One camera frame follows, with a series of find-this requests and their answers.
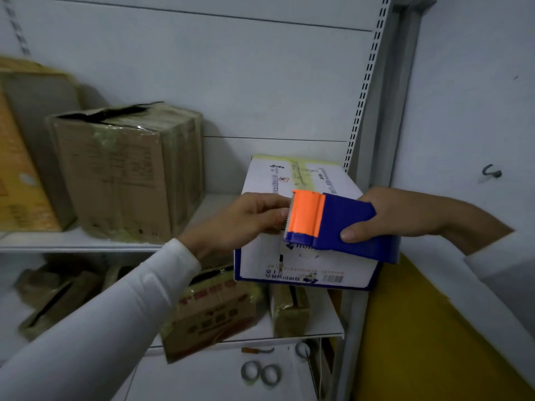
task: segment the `hand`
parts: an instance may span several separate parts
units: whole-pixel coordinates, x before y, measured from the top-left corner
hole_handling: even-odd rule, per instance
[[[279,233],[290,199],[278,194],[245,193],[214,217],[186,230],[178,240],[197,259],[213,252],[239,249],[261,232]]]
[[[512,232],[482,209],[448,197],[374,187],[359,200],[370,202],[377,215],[345,228],[340,234],[344,242],[380,235],[441,235],[470,255]]]

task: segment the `white sleeve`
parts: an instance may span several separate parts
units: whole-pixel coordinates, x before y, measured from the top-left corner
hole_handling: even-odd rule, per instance
[[[200,270],[172,239],[4,364],[0,399],[111,399]]]
[[[465,262],[535,337],[535,234],[515,231]]]

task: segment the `white cardboard box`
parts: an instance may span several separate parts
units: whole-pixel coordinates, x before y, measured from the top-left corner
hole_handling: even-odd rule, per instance
[[[356,184],[335,163],[274,156],[254,156],[244,192],[274,192],[286,197],[295,189],[357,199]],[[234,278],[265,283],[313,285],[338,289],[369,289],[378,261],[331,250],[291,245],[283,234],[261,234],[234,252]]]

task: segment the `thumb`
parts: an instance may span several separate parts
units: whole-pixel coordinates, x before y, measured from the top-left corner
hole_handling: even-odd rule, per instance
[[[340,238],[346,243],[357,243],[387,234],[388,231],[384,223],[375,216],[369,221],[357,222],[348,226],[340,233]]]
[[[256,219],[261,229],[280,227],[286,222],[289,211],[289,208],[270,209],[262,214],[258,214]]]

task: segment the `wall hook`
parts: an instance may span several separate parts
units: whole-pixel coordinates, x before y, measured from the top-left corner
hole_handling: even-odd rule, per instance
[[[485,167],[483,168],[483,172],[482,172],[483,175],[484,175],[484,176],[493,176],[493,177],[496,177],[496,178],[500,177],[500,176],[502,175],[501,170],[496,170],[495,172],[487,172],[487,169],[488,169],[489,167],[491,167],[491,166],[492,166],[492,165],[488,165],[488,166],[485,166]]]

